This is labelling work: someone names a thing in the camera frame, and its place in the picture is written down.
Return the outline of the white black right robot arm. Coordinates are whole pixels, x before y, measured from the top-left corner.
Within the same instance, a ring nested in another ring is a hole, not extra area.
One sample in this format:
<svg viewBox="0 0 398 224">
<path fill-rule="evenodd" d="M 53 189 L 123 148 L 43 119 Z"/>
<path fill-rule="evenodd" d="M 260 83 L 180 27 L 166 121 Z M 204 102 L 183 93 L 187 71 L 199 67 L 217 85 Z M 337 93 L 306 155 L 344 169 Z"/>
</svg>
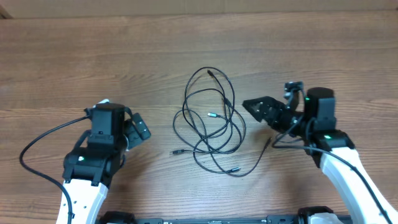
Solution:
<svg viewBox="0 0 398 224">
<path fill-rule="evenodd" d="M 336 128 L 334 91 L 304 92 L 299 83 L 286 84 L 284 91 L 287 103 L 269 96 L 243 101 L 255 120 L 280 133 L 272 146 L 281 149 L 286 135 L 300 137 L 301 148 L 334 185 L 353 223 L 397 223 L 397 210 L 365 171 L 354 142 Z"/>
</svg>

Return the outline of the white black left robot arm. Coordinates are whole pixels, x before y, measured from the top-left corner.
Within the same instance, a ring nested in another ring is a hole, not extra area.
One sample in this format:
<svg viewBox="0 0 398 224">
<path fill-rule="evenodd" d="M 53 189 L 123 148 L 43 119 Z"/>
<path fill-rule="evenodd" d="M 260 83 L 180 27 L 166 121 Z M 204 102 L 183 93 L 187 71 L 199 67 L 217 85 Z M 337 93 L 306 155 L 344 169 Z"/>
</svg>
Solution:
<svg viewBox="0 0 398 224">
<path fill-rule="evenodd" d="M 151 133 L 140 114 L 127 106 L 103 100 L 86 111 L 91 129 L 77 140 L 63 162 L 63 187 L 57 224 L 135 223 L 133 214 L 98 215 L 112 178 L 126 161 L 125 153 L 149 139 Z"/>
</svg>

